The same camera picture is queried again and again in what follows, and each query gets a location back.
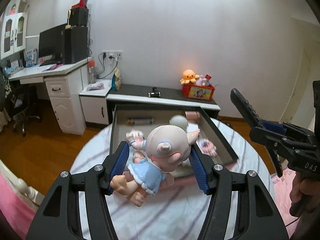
curtain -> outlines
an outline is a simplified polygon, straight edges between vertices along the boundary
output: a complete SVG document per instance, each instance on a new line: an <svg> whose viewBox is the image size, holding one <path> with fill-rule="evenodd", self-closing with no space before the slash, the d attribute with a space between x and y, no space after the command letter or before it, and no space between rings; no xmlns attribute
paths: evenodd
<svg viewBox="0 0 320 240"><path fill-rule="evenodd" d="M10 116L8 116L7 111L5 109L3 109L3 111L0 112L0 132L2 132L3 127L5 125L7 125L8 122L10 122L10 121L11 121Z"/></svg>

white bed frame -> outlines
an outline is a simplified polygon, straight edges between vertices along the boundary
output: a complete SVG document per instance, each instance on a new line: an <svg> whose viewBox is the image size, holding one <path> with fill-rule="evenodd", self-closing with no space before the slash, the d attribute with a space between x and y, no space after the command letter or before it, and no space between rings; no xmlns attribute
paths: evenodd
<svg viewBox="0 0 320 240"><path fill-rule="evenodd" d="M13 174L9 168L4 165L4 163L0 160L0 173L7 179L9 179L18 189L18 191L24 195L26 195L33 203L40 206L44 195L42 195L39 191L34 189L33 187L29 187L23 179L18 178Z"/></svg>

white cabinet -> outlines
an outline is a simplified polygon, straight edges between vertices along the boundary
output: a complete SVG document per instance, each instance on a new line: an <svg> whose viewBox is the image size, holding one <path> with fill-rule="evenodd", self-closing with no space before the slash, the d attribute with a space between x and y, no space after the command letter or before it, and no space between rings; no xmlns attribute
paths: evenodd
<svg viewBox="0 0 320 240"><path fill-rule="evenodd" d="M82 135L85 120L79 97L83 90L81 70L77 69L64 76L48 77L44 81L61 130Z"/></svg>
<svg viewBox="0 0 320 240"><path fill-rule="evenodd" d="M4 17L1 32L1 59L26 48L28 13L17 13Z"/></svg>
<svg viewBox="0 0 320 240"><path fill-rule="evenodd" d="M81 96L80 98L86 122L109 124L107 99L105 97Z"/></svg>

orange plush toy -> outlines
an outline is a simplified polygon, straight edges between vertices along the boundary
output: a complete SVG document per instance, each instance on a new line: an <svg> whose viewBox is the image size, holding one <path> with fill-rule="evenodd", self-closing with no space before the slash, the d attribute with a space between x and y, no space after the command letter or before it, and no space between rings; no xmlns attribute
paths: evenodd
<svg viewBox="0 0 320 240"><path fill-rule="evenodd" d="M183 84L189 84L190 82L191 83L194 83L196 82L196 80L199 78L200 76L199 75L196 75L194 73L194 71L192 71L191 69L188 69L188 70L185 70L183 72L183 78L181 78L180 80L180 84L183 85Z"/></svg>

white ball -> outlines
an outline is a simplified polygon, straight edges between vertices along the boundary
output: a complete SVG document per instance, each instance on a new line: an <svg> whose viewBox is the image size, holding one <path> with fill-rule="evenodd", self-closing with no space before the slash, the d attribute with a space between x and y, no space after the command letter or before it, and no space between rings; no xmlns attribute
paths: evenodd
<svg viewBox="0 0 320 240"><path fill-rule="evenodd" d="M174 116L170 119L169 123L170 123L171 125L178 126L178 127L180 127L181 129L183 129L185 132L187 132L188 120L187 120L184 116L179 115L179 114L174 115Z"/></svg>

